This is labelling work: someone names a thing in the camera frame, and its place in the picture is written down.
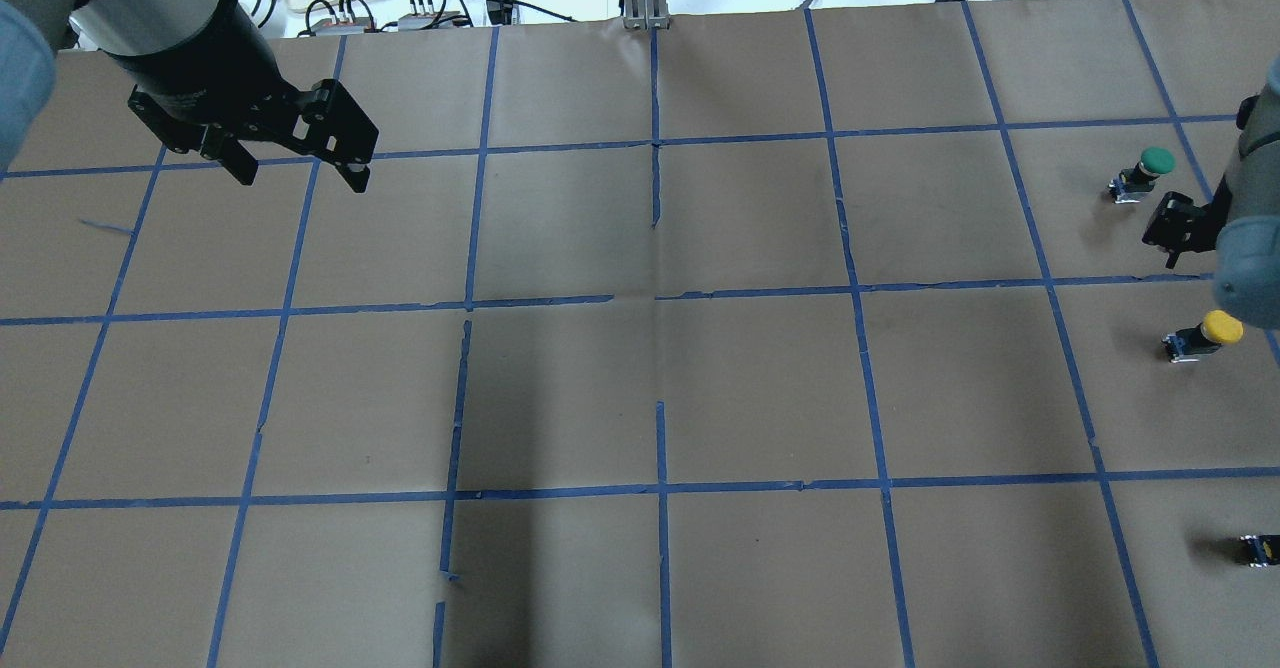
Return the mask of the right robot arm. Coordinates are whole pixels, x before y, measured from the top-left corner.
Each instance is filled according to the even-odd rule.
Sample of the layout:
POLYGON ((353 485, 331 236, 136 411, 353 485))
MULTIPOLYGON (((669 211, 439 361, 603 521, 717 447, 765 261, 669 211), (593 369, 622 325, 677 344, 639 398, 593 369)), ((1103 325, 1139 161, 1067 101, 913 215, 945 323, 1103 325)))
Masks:
POLYGON ((1213 299, 1240 322, 1279 326, 1279 61, 1258 93, 1236 113, 1238 138, 1212 200, 1197 206, 1170 191, 1157 203, 1142 241, 1167 253, 1217 255, 1213 299))

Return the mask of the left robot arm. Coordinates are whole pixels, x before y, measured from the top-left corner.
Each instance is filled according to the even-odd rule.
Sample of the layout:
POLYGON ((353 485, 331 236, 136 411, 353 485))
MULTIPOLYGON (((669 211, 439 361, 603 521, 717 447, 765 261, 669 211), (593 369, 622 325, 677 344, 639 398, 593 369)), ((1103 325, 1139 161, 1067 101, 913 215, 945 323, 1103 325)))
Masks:
POLYGON ((339 81, 298 90, 239 0, 1 0, 3 166, 10 166, 78 27, 133 79, 128 106, 175 154, 201 154, 250 186, 250 141, 279 145, 367 188, 379 131, 339 81))

